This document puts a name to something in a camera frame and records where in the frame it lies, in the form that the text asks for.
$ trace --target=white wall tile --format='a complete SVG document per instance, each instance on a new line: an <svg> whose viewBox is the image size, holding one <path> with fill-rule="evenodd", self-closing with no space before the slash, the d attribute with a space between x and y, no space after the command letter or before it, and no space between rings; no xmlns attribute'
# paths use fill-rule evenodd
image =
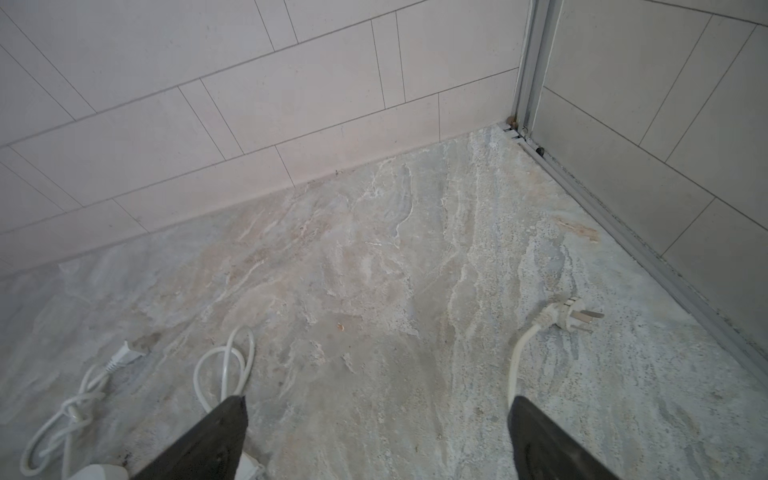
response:
<svg viewBox="0 0 768 480"><path fill-rule="evenodd" d="M286 0L299 41L315 38L418 0Z"/></svg>
<svg viewBox="0 0 768 480"><path fill-rule="evenodd" d="M64 108L0 48L0 144L68 121Z"/></svg>
<svg viewBox="0 0 768 480"><path fill-rule="evenodd" d="M264 19L266 32L275 50L296 44L296 34L293 32L290 17L284 0L257 0L261 18Z"/></svg>
<svg viewBox="0 0 768 480"><path fill-rule="evenodd" d="M563 2L545 85L639 144L709 18L644 0Z"/></svg>
<svg viewBox="0 0 768 480"><path fill-rule="evenodd" d="M177 88L13 148L83 205L221 161Z"/></svg>
<svg viewBox="0 0 768 480"><path fill-rule="evenodd" d="M768 27L758 26L668 164L768 227Z"/></svg>
<svg viewBox="0 0 768 480"><path fill-rule="evenodd" d="M661 0L663 3L695 8L705 12L741 18L768 25L768 2L765 0Z"/></svg>
<svg viewBox="0 0 768 480"><path fill-rule="evenodd" d="M397 12L406 100L515 68L528 0L428 0Z"/></svg>
<svg viewBox="0 0 768 480"><path fill-rule="evenodd" d="M669 158L753 28L740 20L712 17L640 143L642 148L663 161Z"/></svg>
<svg viewBox="0 0 768 480"><path fill-rule="evenodd" d="M83 118L94 109L61 76L42 53L0 11L0 45L73 117Z"/></svg>
<svg viewBox="0 0 768 480"><path fill-rule="evenodd" d="M58 205L63 211L68 212L80 208L81 205L74 198L67 195L67 192L59 188L48 177L43 175L40 170L27 162L10 147L0 148L0 163L21 177L35 190L45 195L46 198Z"/></svg>
<svg viewBox="0 0 768 480"><path fill-rule="evenodd" d="M253 0L6 0L97 111L272 51Z"/></svg>
<svg viewBox="0 0 768 480"><path fill-rule="evenodd" d="M768 350L768 231L715 200L664 258Z"/></svg>
<svg viewBox="0 0 768 480"><path fill-rule="evenodd" d="M303 184L438 141L437 95L402 104L277 146Z"/></svg>
<svg viewBox="0 0 768 480"><path fill-rule="evenodd" d="M705 190L546 88L533 137L658 253L712 201Z"/></svg>
<svg viewBox="0 0 768 480"><path fill-rule="evenodd" d="M373 40L376 43L376 58L382 78L384 105L387 108L406 101L402 83L402 62L400 61L400 40L397 37L397 19L394 13L374 18Z"/></svg>
<svg viewBox="0 0 768 480"><path fill-rule="evenodd" d="M179 87L184 98L187 99L190 106L202 122L205 130L219 147L224 159L237 157L243 154L240 145L232 135L232 131L221 116L219 109L216 108L213 98L210 97L205 89L203 82L195 80L191 83Z"/></svg>
<svg viewBox="0 0 768 480"><path fill-rule="evenodd" d="M518 69L440 92L440 139L506 120L512 113Z"/></svg>
<svg viewBox="0 0 768 480"><path fill-rule="evenodd" d="M203 79L244 151L384 108L369 23Z"/></svg>
<svg viewBox="0 0 768 480"><path fill-rule="evenodd" d="M62 212L61 208L4 165L0 165L0 205L0 232Z"/></svg>
<svg viewBox="0 0 768 480"><path fill-rule="evenodd" d="M293 184L275 147L269 147L115 200L152 231L283 188Z"/></svg>
<svg viewBox="0 0 768 480"><path fill-rule="evenodd" d="M107 200L0 235L0 258L23 270L145 231L114 200Z"/></svg>

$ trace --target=power plug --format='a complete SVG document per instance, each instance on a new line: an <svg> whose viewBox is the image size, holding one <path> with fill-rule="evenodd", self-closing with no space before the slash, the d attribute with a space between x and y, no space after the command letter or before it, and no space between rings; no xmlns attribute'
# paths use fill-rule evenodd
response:
<svg viewBox="0 0 768 480"><path fill-rule="evenodd" d="M123 341L123 345L112 356L107 364L106 370L110 373L117 369L121 369L127 364L133 362L136 359L140 359L142 356L147 355L149 351L145 346L138 343L129 343L127 340Z"/></svg>
<svg viewBox="0 0 768 480"><path fill-rule="evenodd" d="M588 329L586 326L594 322L595 319L605 316L602 313L586 310L584 301L577 296L572 296L563 303L556 305L557 319L554 324L570 333L576 330L593 333L594 330Z"/></svg>
<svg viewBox="0 0 768 480"><path fill-rule="evenodd" d="M256 480L264 473L264 465L245 452L240 453L240 463L237 464L235 480Z"/></svg>

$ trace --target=marble floor tile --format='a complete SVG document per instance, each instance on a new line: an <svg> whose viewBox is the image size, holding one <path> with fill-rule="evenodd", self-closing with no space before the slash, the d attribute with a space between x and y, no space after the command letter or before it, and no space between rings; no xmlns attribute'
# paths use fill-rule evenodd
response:
<svg viewBox="0 0 768 480"><path fill-rule="evenodd" d="M268 478L517 478L508 357L574 294L606 318L539 333L522 394L626 480L763 478L768 393L498 127L0 280L0 477L123 338L151 353L73 461L138 472L203 416L195 363L245 324Z"/></svg>

